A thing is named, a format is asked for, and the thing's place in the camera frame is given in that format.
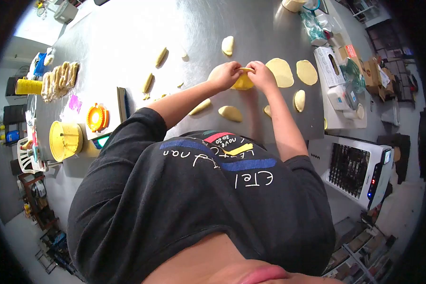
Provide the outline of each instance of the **green display screen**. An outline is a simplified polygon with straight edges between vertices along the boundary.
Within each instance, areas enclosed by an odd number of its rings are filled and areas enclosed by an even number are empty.
[[[98,144],[101,146],[101,147],[104,147],[104,144],[106,144],[106,141],[107,141],[107,139],[109,139],[109,137],[110,136],[106,136],[106,137],[102,137],[102,138],[99,138],[97,141],[98,141]]]

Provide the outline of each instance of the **yellow stripe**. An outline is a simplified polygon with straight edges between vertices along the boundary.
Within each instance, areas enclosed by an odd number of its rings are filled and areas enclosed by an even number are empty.
[[[254,147],[253,144],[246,143],[245,145],[242,145],[242,146],[238,147],[237,149],[233,149],[232,151],[229,151],[229,152],[225,151],[225,150],[223,150],[223,151],[224,151],[224,153],[226,153],[228,155],[235,156],[235,155],[238,155],[241,152],[251,150],[253,147]]]

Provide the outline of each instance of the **white plastic chair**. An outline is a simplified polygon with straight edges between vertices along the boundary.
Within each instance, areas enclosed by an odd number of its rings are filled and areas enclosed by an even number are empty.
[[[20,169],[23,173],[37,173],[40,170],[35,170],[32,167],[32,157],[28,156],[27,150],[21,150],[20,147],[27,143],[27,137],[17,142],[17,160],[19,161]]]

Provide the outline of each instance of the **yellow container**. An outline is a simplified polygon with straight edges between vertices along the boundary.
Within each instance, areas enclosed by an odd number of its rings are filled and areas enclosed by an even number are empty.
[[[19,79],[14,92],[16,94],[41,94],[42,88],[42,81]]]
[[[49,145],[53,158],[61,162],[82,149],[82,130],[76,123],[54,121],[50,127]]]

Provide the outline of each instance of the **orange dumpling press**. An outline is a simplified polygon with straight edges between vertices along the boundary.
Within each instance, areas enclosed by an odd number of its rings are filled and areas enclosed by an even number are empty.
[[[87,113],[87,126],[92,132],[99,132],[109,125],[109,111],[95,103]]]

